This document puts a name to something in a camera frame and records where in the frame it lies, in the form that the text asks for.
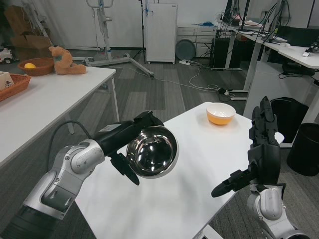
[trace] drawer unit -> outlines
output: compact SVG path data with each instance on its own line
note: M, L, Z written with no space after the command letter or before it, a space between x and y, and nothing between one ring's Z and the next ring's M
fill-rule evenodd
M198 43L196 46L196 57L209 57L209 56L210 56L209 48L204 43Z
M196 36L197 28L195 27L179 27L177 34L180 36Z
M215 36L215 27L200 27L197 29L197 36Z
M190 40L191 42L196 42L196 36L177 36L177 42L184 39Z
M197 36L196 42L197 43L211 43L213 38L215 38L215 36Z

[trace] woven basket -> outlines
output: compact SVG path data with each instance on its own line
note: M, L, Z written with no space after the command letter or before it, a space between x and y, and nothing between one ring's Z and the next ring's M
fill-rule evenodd
M26 63L32 63L36 68L25 68ZM52 58L34 58L22 61L18 67L29 76L44 76L50 74L54 69L54 61Z
M28 87L31 79L30 76L11 73L10 76L14 82L14 85L0 91L0 101L3 101L6 98L13 96L21 91L24 91Z

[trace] stainless steel bowl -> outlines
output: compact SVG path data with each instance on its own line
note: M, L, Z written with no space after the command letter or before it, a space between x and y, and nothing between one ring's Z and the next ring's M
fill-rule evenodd
M126 156L131 169L144 178L159 178L176 165L178 143L175 136L163 126L143 129L129 143Z

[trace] white cabinet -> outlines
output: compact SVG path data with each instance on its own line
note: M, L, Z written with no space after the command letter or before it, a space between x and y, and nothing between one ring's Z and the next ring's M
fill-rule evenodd
M148 4L146 61L175 63L176 20L177 4Z
M217 32L216 27L179 24L176 41L188 39L195 43L196 57L209 57L209 48Z

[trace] black trash can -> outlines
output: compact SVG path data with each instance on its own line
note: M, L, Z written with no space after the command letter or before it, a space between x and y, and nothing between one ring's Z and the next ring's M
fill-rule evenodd
M287 163L295 172L305 176L319 173L319 124L300 125Z

